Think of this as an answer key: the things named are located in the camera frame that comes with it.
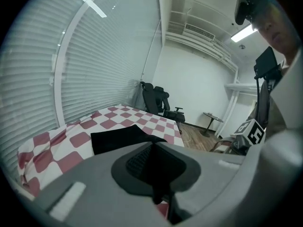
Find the person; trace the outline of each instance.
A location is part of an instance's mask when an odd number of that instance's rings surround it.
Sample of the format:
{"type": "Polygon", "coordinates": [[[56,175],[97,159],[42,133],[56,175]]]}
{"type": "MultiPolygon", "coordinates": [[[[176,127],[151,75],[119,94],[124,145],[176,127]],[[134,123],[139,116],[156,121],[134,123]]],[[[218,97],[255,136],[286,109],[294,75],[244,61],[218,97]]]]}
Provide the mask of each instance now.
{"type": "MultiPolygon", "coordinates": [[[[249,20],[253,29],[257,29],[271,47],[284,55],[284,60],[279,64],[281,75],[284,76],[301,46],[295,28],[275,0],[246,0],[244,5],[247,6],[242,10],[236,8],[237,24],[243,24],[244,19],[249,20]]],[[[269,85],[265,80],[260,90],[256,120],[266,130],[266,139],[286,128],[284,119],[270,96],[270,92],[276,84],[277,82],[269,85]]],[[[252,111],[248,120],[254,119],[256,113],[257,107],[252,111]]]]}

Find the black stand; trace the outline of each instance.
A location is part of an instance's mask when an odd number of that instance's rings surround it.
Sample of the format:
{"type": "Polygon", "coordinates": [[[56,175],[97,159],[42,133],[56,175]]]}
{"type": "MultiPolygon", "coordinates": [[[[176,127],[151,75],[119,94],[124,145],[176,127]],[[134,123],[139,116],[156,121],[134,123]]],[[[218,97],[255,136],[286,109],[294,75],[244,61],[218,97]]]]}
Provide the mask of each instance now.
{"type": "Polygon", "coordinates": [[[212,124],[213,121],[214,121],[214,119],[211,118],[210,123],[209,123],[207,129],[206,129],[205,131],[200,131],[200,134],[202,134],[202,135],[205,136],[205,137],[209,137],[209,134],[207,133],[207,131],[208,131],[209,126],[212,124]]]}

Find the red and white checkered blanket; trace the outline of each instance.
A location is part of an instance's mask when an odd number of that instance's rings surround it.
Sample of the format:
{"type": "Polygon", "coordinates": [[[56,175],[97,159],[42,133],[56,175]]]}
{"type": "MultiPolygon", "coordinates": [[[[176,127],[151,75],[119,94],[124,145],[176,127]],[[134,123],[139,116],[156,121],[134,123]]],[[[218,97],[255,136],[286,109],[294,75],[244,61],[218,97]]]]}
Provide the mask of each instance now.
{"type": "Polygon", "coordinates": [[[176,122],[124,105],[104,108],[27,140],[18,149],[21,182],[37,196],[51,181],[94,155],[90,134],[138,125],[145,133],[184,147],[176,122]]]}

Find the small round table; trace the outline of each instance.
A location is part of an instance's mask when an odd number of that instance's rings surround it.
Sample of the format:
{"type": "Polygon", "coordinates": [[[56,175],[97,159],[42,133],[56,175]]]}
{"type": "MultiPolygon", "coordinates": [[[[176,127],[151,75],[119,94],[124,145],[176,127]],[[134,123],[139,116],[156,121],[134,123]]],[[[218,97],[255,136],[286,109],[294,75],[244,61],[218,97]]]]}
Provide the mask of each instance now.
{"type": "Polygon", "coordinates": [[[208,129],[209,129],[209,126],[212,124],[212,122],[213,122],[214,120],[217,120],[217,121],[219,121],[219,122],[223,122],[223,120],[219,119],[218,117],[213,116],[212,114],[205,113],[205,112],[203,112],[203,113],[204,113],[206,116],[210,117],[211,120],[210,120],[210,123],[209,123],[207,129],[206,129],[205,131],[200,131],[200,134],[202,134],[202,135],[205,136],[205,137],[209,137],[209,134],[207,133],[207,131],[208,131],[208,129]]]}

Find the bed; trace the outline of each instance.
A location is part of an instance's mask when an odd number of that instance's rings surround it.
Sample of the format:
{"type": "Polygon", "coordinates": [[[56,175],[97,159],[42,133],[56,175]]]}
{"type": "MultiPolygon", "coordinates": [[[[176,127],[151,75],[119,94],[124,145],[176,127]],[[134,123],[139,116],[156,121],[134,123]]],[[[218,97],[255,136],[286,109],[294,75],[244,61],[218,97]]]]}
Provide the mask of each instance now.
{"type": "Polygon", "coordinates": [[[27,140],[18,149],[22,185],[34,196],[51,181],[94,155],[90,134],[136,124],[145,133],[184,147],[175,121],[129,107],[115,105],[27,140]]]}

